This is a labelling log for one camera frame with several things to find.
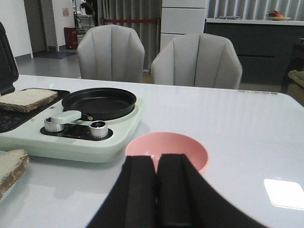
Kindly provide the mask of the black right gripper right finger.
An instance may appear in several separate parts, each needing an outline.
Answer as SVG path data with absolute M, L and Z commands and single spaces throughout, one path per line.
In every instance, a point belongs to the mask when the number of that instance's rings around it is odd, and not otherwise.
M 257 223 L 219 195 L 184 154 L 164 154 L 158 164 L 163 228 L 255 228 Z

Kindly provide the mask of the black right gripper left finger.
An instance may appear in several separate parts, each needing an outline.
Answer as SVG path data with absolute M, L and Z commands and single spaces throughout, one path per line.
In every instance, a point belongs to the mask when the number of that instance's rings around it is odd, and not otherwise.
M 149 156 L 127 156 L 91 228 L 156 227 L 156 175 Z

